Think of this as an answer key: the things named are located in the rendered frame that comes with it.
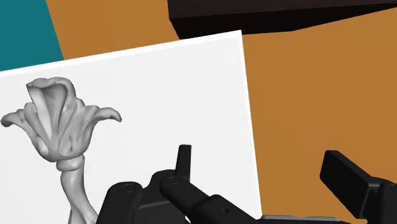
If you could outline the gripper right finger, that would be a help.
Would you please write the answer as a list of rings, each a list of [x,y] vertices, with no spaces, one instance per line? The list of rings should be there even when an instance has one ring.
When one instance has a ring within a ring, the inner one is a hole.
[[[325,151],[319,176],[356,219],[397,224],[397,183],[369,175],[336,150]]]

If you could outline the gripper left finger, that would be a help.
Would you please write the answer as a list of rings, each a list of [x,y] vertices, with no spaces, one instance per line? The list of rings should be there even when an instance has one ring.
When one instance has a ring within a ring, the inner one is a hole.
[[[190,183],[191,152],[180,145],[176,168],[154,173],[145,188],[132,181],[111,186],[95,224],[258,224],[224,197]]]

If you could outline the white table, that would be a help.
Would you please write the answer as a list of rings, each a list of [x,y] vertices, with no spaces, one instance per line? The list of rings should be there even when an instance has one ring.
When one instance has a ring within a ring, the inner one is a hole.
[[[227,32],[0,72],[0,117],[29,102],[28,82],[61,76],[88,105],[111,107],[85,153],[85,190],[99,210],[121,181],[147,185],[192,146],[191,181],[261,216],[240,32]]]

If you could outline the grey flower-shaped vase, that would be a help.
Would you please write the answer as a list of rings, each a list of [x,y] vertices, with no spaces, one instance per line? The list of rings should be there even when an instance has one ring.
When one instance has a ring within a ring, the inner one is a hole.
[[[84,186],[84,153],[97,123],[121,122],[121,115],[113,108],[85,105],[67,78],[37,78],[26,88],[31,101],[22,109],[4,115],[1,125],[20,127],[39,155],[56,164],[71,207],[67,224],[95,224],[98,215]]]

